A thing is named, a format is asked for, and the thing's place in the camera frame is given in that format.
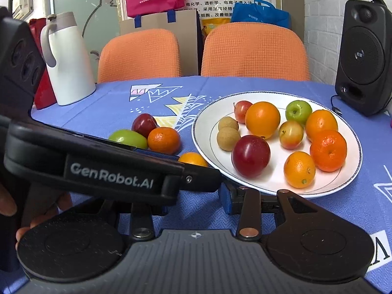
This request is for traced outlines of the person's left hand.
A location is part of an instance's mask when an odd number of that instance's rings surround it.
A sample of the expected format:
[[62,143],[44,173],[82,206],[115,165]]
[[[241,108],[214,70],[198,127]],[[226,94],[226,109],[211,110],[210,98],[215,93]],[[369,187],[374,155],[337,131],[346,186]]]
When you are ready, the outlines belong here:
[[70,193],[33,183],[22,208],[22,225],[16,231],[15,249],[27,231],[54,217],[59,210],[65,211],[72,206]]

